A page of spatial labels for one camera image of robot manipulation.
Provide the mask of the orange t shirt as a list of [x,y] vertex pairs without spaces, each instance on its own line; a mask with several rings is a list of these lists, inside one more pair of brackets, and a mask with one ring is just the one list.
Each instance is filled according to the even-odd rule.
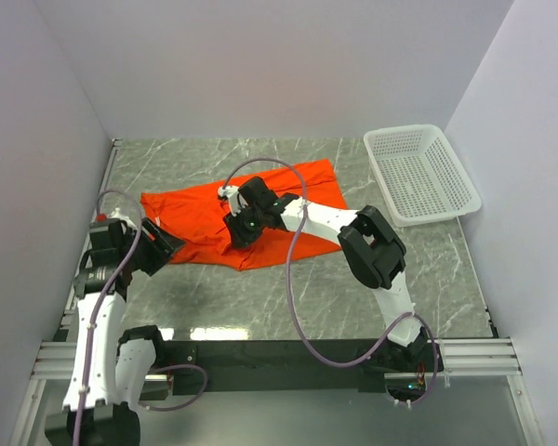
[[[348,209],[336,175],[327,159],[296,164],[302,174],[308,197],[315,203]],[[261,177],[278,196],[286,192],[301,195],[296,175],[286,167],[259,174],[234,177],[232,185],[242,185],[254,176]],[[234,249],[230,232],[223,222],[229,206],[218,198],[223,180],[158,193],[143,192],[140,203],[145,215],[160,228],[186,242],[174,255],[172,264],[194,263],[221,265],[238,271],[282,265],[293,239],[293,233],[265,230],[246,249]],[[340,251],[340,246],[312,235],[299,237],[293,260],[321,256]]]

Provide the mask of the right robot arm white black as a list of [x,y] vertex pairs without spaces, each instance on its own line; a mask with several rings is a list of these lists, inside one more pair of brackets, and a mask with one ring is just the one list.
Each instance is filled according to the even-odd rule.
[[379,347],[365,358],[380,358],[393,371],[413,370],[423,361],[428,334],[415,317],[407,288],[406,248],[377,208],[344,210],[294,193],[279,196],[261,177],[240,187],[223,185],[218,196],[229,205],[223,220],[236,249],[252,245],[265,230],[290,232],[293,243],[305,234],[338,245],[352,276],[372,291],[387,324]]

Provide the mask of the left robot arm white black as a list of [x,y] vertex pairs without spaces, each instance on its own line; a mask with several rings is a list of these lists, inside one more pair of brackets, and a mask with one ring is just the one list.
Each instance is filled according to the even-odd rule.
[[52,445],[140,444],[139,399],[147,373],[166,359],[157,326],[120,329],[135,271],[154,275],[185,242],[148,217],[133,228],[100,215],[73,283],[78,334],[60,413],[46,418]]

